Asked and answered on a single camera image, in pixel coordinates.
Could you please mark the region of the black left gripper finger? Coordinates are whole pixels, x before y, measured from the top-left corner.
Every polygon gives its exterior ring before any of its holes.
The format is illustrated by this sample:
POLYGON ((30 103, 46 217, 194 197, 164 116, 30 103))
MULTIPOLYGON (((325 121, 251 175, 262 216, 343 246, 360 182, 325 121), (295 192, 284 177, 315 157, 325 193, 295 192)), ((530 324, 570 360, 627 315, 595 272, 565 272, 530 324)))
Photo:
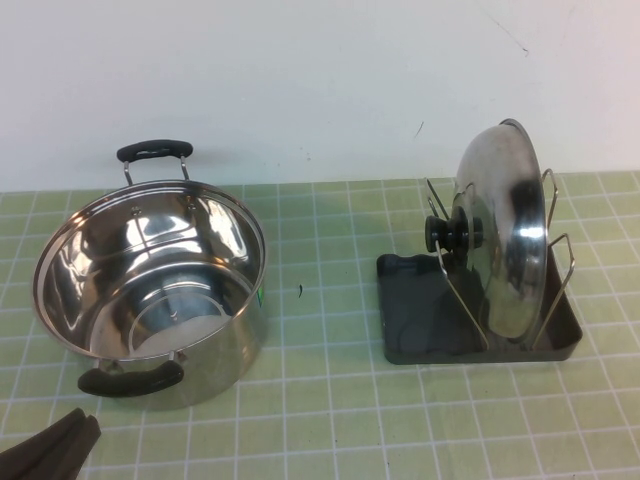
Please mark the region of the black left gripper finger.
POLYGON ((72 410, 43 431, 2 452, 1 465, 24 466, 36 462, 54 446, 56 441, 61 440, 73 427, 79 426, 85 419, 86 415, 82 409, 72 410))
POLYGON ((61 440, 54 443, 40 459, 24 466, 2 466, 2 479, 76 479, 101 430, 97 419, 86 419, 61 440))

